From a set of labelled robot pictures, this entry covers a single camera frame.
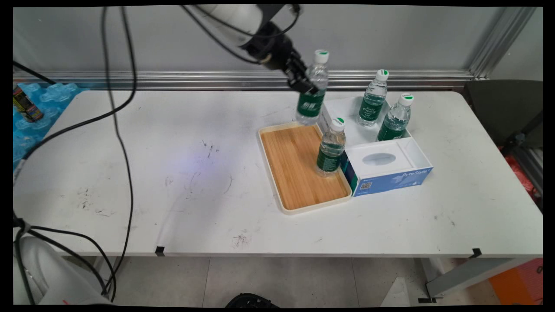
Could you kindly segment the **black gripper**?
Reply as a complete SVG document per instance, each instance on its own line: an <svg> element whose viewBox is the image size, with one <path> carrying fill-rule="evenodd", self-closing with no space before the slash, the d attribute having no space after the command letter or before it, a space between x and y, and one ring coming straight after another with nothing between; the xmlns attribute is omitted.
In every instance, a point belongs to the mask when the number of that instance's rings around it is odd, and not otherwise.
<svg viewBox="0 0 555 312"><path fill-rule="evenodd" d="M286 73L288 86L300 94L317 94L320 89L307 74L308 67L288 36L274 22L267 22L242 46L248 55L269 70Z"/></svg>

